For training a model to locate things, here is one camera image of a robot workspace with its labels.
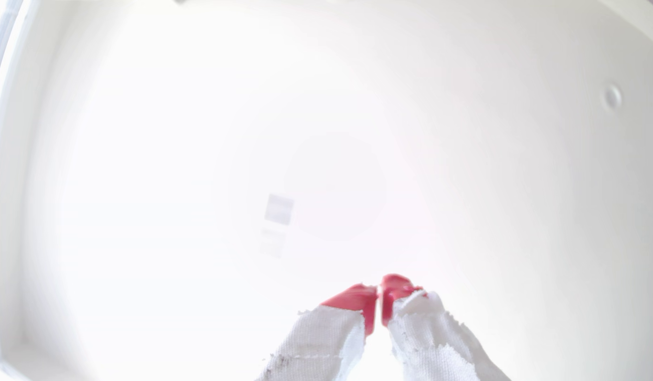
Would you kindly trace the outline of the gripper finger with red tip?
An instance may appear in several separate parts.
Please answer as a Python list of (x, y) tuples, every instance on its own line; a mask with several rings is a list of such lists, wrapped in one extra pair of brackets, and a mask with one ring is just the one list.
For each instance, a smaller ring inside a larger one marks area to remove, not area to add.
[(381, 280), (382, 324), (405, 380), (509, 380), (437, 293), (399, 274)]
[(374, 331), (378, 296), (360, 283), (301, 313), (256, 380), (346, 380)]

